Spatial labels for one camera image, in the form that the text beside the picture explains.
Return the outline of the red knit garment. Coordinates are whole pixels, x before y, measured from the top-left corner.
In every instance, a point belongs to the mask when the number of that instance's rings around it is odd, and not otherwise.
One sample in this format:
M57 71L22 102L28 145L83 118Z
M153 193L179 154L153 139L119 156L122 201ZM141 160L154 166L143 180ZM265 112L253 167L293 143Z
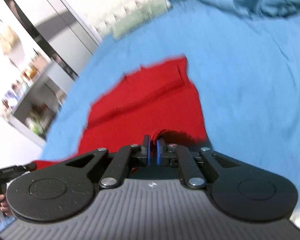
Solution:
M84 153L138 144L148 135L184 146L208 142L199 94L187 75L184 55L124 75L97 95L103 82L88 77L69 94L53 124L38 169Z

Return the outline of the white desk shelf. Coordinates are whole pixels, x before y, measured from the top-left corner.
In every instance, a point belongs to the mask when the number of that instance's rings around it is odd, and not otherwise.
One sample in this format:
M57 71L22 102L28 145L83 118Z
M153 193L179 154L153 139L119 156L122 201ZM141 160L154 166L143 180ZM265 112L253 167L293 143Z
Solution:
M32 80L6 92L0 102L0 117L43 147L50 125L73 83L61 65L51 60Z

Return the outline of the blue bed sheet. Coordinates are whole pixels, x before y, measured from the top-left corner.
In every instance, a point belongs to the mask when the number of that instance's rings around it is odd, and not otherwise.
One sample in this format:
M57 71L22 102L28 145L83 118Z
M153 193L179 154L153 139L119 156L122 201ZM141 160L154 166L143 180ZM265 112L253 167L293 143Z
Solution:
M300 11L241 18L183 0L120 40L106 36L72 86L39 158L75 153L93 101L140 65L180 54L213 148L290 179L300 207Z

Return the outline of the hanging beige bag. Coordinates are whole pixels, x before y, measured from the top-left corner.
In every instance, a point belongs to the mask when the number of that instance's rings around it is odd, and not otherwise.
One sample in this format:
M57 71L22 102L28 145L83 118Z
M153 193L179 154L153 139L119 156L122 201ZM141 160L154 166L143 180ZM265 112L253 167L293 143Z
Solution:
M8 55L20 43L16 32L0 19L0 45L4 55Z

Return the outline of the green pillow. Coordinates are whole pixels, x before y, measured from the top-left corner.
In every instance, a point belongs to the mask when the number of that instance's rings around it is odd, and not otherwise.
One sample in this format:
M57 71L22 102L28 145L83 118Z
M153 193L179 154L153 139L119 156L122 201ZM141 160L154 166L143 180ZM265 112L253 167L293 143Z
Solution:
M166 0L153 0L142 5L115 23L111 32L113 38L116 40L121 39L142 24L164 14L170 7L170 3L167 3Z

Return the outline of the white grey wardrobe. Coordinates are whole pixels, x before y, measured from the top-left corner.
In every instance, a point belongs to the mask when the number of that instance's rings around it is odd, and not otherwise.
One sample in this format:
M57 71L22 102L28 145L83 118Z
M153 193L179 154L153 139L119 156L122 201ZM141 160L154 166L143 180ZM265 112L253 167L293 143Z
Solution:
M65 0L4 0L43 52L77 79L100 43L100 36Z

